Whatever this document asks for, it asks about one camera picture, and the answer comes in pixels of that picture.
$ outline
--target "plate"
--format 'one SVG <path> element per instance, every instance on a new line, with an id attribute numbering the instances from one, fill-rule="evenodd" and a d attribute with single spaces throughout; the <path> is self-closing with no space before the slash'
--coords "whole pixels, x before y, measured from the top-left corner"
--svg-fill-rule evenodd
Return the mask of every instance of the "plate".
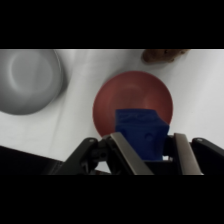
<path id="1" fill-rule="evenodd" d="M 103 137 L 115 132 L 117 109 L 152 109 L 170 124 L 173 101 L 165 84 L 152 74 L 130 71 L 109 80 L 99 91 L 93 106 L 93 120 Z"/>

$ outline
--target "blue block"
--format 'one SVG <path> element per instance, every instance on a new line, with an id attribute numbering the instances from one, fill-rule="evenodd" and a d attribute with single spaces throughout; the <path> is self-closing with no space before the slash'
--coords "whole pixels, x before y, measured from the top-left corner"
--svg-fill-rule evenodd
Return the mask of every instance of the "blue block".
<path id="1" fill-rule="evenodd" d="M 144 161 L 161 161 L 169 125 L 155 110 L 116 111 L 116 132 L 121 132 Z"/>

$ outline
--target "bowl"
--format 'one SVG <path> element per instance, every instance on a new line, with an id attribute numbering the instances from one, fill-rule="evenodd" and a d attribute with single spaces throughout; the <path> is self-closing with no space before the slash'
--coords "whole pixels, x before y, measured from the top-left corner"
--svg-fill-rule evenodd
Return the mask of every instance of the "bowl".
<path id="1" fill-rule="evenodd" d="M 167 124 L 173 116 L 173 101 L 165 84 L 152 74 L 130 71 L 109 80 L 98 92 L 93 105 L 93 120 L 103 137 L 115 132 L 118 109 L 152 109 Z"/>
<path id="2" fill-rule="evenodd" d="M 53 49 L 0 50 L 0 111 L 12 115 L 40 111 L 57 96 L 62 83 Z"/>

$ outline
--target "brown object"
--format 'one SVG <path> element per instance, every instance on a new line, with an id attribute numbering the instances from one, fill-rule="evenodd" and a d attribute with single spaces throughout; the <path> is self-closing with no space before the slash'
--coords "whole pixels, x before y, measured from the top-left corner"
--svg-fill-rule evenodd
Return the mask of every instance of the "brown object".
<path id="1" fill-rule="evenodd" d="M 156 110 L 161 119 L 170 124 L 173 101 L 158 78 L 146 72 L 130 71 L 109 80 L 96 96 L 93 120 L 101 136 L 115 132 L 117 109 Z"/>
<path id="2" fill-rule="evenodd" d="M 190 49 L 146 49 L 142 55 L 145 63 L 173 62 L 176 57 Z"/>

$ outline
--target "table surface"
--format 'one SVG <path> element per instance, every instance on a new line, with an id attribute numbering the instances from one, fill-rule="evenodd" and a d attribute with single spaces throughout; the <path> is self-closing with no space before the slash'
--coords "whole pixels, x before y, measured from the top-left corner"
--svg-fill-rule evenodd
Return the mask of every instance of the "table surface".
<path id="1" fill-rule="evenodd" d="M 66 160 L 87 137 L 100 139 L 92 106 L 100 87 L 129 70 L 161 79 L 173 97 L 170 134 L 189 141 L 203 137 L 224 148 L 224 50 L 191 50 L 174 63 L 144 65 L 143 49 L 58 49 L 66 80 L 64 91 L 42 111 L 29 116 L 0 112 L 0 145 Z"/>

